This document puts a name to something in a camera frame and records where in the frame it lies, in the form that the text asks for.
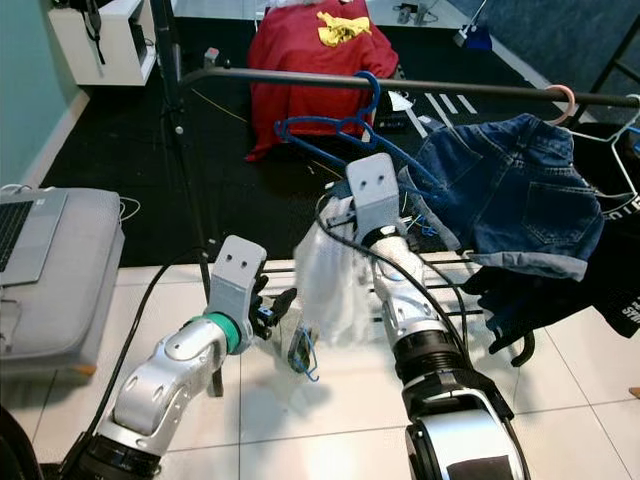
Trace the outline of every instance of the white shelf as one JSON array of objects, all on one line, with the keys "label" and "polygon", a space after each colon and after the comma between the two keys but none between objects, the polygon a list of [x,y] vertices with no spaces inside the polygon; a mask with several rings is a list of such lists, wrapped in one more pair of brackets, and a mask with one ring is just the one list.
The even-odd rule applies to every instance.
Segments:
[{"label": "white shelf", "polygon": [[96,44],[87,35],[80,12],[71,8],[49,11],[49,19],[78,85],[145,85],[156,59],[154,47],[147,46],[142,62],[133,42],[129,20],[142,27],[145,38],[155,42],[149,0],[112,0],[100,9],[102,28],[100,63]]},{"label": "white shelf", "polygon": [[111,0],[100,8],[100,16],[129,18],[141,2],[142,0]]}]

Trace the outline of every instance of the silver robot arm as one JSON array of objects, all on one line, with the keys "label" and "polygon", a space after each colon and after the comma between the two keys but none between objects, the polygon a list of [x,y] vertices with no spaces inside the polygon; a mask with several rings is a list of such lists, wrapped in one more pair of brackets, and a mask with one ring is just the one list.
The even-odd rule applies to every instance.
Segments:
[{"label": "silver robot arm", "polygon": [[161,457],[189,402],[205,390],[227,355],[253,341],[250,308],[266,251],[236,236],[226,239],[213,267],[209,305],[156,345],[124,381],[98,435]]},{"label": "silver robot arm", "polygon": [[[425,265],[404,239],[398,184],[386,154],[352,162],[347,180],[356,242],[424,285]],[[332,223],[344,219],[328,220]],[[389,345],[412,425],[406,442],[415,479],[526,479],[526,463],[495,384],[475,371],[434,305],[391,265],[372,260]]]}]

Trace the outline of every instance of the pink hanger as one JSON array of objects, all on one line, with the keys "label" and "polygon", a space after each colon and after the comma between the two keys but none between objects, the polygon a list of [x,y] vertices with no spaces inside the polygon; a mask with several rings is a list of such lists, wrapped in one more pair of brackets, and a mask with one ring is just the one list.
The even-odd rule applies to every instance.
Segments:
[{"label": "pink hanger", "polygon": [[551,123],[552,125],[560,125],[567,118],[569,118],[569,115],[571,115],[571,113],[573,113],[573,109],[576,106],[576,96],[573,94],[573,90],[571,90],[566,85],[549,85],[547,88],[545,88],[545,90],[559,90],[564,93],[569,100],[569,106],[567,107],[565,112],[555,120],[549,121],[549,123]]}]

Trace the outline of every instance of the green ring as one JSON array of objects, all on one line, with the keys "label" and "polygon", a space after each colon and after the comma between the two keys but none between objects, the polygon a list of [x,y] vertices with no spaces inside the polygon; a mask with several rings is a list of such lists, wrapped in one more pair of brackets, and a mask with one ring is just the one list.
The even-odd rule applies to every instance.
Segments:
[{"label": "green ring", "polygon": [[221,313],[209,313],[204,315],[204,317],[222,329],[225,337],[227,337],[227,353],[233,353],[240,344],[240,334],[238,333],[235,323]]}]

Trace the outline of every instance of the wall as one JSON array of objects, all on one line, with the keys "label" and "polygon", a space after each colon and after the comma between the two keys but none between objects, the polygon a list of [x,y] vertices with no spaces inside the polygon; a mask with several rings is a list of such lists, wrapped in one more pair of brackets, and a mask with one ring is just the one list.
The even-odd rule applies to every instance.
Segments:
[{"label": "wall", "polygon": [[51,0],[0,0],[0,183],[19,182],[79,92]]},{"label": "wall", "polygon": [[[449,2],[469,16],[481,3]],[[480,21],[551,82],[588,91],[638,14],[638,0],[489,0]],[[625,62],[640,70],[640,35]],[[626,95],[640,86],[614,73],[602,91]]]}]

